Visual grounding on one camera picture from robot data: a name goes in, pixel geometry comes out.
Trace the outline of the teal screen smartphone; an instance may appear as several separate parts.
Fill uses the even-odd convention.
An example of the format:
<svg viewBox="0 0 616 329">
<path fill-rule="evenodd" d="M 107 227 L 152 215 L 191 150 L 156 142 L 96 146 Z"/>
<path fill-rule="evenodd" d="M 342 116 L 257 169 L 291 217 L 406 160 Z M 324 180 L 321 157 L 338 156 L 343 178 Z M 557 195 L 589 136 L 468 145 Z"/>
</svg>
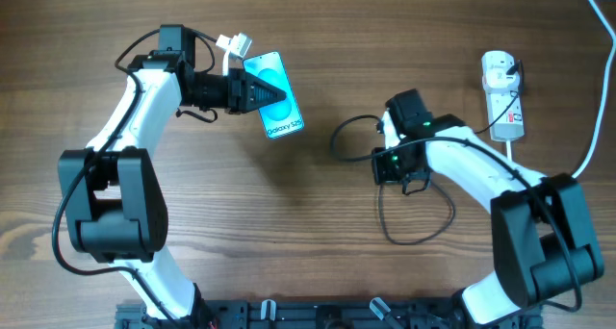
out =
<svg viewBox="0 0 616 329">
<path fill-rule="evenodd" d="M 262 124 L 269 139 L 299 132 L 304 121 L 279 52 L 268 52 L 244 60 L 247 74 L 257 78 L 254 85 Z"/>
</svg>

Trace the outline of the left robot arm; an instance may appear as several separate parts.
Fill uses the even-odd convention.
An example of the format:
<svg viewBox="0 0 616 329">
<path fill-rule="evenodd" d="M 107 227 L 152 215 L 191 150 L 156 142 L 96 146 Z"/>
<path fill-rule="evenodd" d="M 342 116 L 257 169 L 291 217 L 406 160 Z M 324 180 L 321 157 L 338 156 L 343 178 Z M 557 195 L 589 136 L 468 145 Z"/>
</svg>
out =
<svg viewBox="0 0 616 329">
<path fill-rule="evenodd" d="M 182 24 L 154 30 L 158 46 L 115 68 L 124 94 L 86 147 L 58 161 L 62 191 L 52 224 L 57 263 L 80 276 L 119 272 L 140 295 L 137 314 L 153 328 L 211 328 L 215 314 L 166 247 L 168 211 L 151 158 L 171 116 L 246 114 L 286 99 L 286 92 L 242 68 L 222 74 L 195 68 L 195 43 L 243 58 L 249 38 L 212 38 Z"/>
</svg>

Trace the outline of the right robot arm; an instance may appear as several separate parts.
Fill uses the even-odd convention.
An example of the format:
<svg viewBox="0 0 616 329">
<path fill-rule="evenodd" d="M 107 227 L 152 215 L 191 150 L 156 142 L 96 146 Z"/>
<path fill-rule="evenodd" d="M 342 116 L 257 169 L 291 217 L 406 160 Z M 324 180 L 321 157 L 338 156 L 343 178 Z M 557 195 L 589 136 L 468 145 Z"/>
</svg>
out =
<svg viewBox="0 0 616 329">
<path fill-rule="evenodd" d="M 371 153 L 378 185 L 427 186 L 434 173 L 449 178 L 489 214 L 493 271 L 460 292 L 457 309 L 469 326 L 497 324 L 552 305 L 604 275 L 604 260 L 581 184 L 571 175 L 548 176 L 507 159 L 460 118 L 435 117 L 415 89 L 385 104 L 377 130 L 385 144 Z"/>
</svg>

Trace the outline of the white power strip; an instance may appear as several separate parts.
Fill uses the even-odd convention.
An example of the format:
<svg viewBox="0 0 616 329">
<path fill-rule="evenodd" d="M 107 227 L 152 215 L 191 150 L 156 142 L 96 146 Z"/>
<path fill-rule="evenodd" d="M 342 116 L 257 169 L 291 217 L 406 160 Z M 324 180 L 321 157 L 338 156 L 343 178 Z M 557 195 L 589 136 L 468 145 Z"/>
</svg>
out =
<svg viewBox="0 0 616 329">
<path fill-rule="evenodd" d="M 493 141 L 513 141 L 525 134 L 521 96 L 524 91 L 524 65 L 501 50 L 486 52 L 481 58 L 481 84 L 486 96 L 488 126 Z"/>
</svg>

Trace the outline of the black mounting rail base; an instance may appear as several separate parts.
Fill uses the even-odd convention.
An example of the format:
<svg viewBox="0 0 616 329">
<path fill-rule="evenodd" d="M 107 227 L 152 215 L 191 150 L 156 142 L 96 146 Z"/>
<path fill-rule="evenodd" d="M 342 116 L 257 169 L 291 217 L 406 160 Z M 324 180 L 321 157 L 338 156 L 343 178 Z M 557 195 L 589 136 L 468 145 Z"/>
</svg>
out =
<svg viewBox="0 0 616 329">
<path fill-rule="evenodd" d="M 385 313 L 377 301 L 248 302 L 203 301 L 205 315 L 178 319 L 175 327 L 220 329 L 317 328 L 478 328 L 457 300 L 445 297 L 386 300 Z"/>
</svg>

